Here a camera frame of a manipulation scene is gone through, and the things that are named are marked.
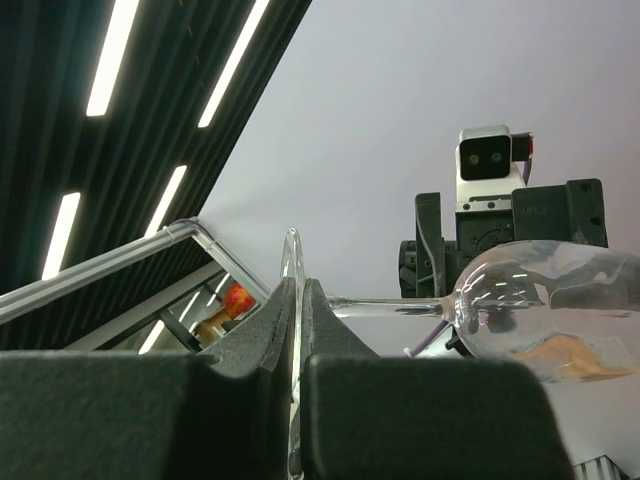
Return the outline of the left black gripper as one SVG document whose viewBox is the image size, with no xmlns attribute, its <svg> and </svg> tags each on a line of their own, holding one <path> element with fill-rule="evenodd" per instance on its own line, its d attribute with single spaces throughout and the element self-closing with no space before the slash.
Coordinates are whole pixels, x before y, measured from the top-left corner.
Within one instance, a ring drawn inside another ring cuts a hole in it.
<svg viewBox="0 0 640 480">
<path fill-rule="evenodd" d="M 456 209 L 452 240 L 442 233 L 439 193 L 417 195 L 414 206 L 416 235 L 401 243 L 398 257 L 403 298 L 450 293 L 462 270 L 497 245 L 523 240 L 608 245 L 603 188 L 596 178 L 477 197 Z"/>
</svg>

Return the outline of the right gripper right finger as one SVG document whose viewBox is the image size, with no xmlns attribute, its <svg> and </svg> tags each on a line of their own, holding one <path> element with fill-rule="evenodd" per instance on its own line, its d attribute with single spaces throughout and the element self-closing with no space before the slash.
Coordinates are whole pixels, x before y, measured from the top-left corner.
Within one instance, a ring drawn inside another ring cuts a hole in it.
<svg viewBox="0 0 640 480">
<path fill-rule="evenodd" d="M 301 464 L 308 479 L 570 479 L 547 395 L 504 361 L 383 358 L 302 303 Z"/>
</svg>

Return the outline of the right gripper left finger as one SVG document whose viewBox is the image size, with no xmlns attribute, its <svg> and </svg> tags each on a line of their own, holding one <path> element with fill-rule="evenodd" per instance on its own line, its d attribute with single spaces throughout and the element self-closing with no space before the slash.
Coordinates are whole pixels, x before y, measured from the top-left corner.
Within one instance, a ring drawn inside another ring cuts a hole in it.
<svg viewBox="0 0 640 480">
<path fill-rule="evenodd" d="M 3 354 L 2 477 L 285 478 L 295 290 L 198 354 Z"/>
</svg>

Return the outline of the clear wine glass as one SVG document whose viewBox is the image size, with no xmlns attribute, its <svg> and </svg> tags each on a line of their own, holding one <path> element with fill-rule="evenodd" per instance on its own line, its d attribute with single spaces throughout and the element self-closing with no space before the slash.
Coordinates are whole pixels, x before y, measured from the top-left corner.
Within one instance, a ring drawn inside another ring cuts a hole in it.
<svg viewBox="0 0 640 480">
<path fill-rule="evenodd" d="M 296 286 L 290 457 L 293 477 L 308 479 L 301 464 L 301 370 L 302 303 L 310 279 L 295 230 L 284 240 L 281 274 Z M 570 479 L 638 477 L 636 256 L 554 240 L 519 241 L 480 254 L 439 298 L 325 295 L 345 325 L 373 319 L 441 323 L 457 336 L 466 359 L 524 366 L 550 402 L 573 467 Z"/>
</svg>

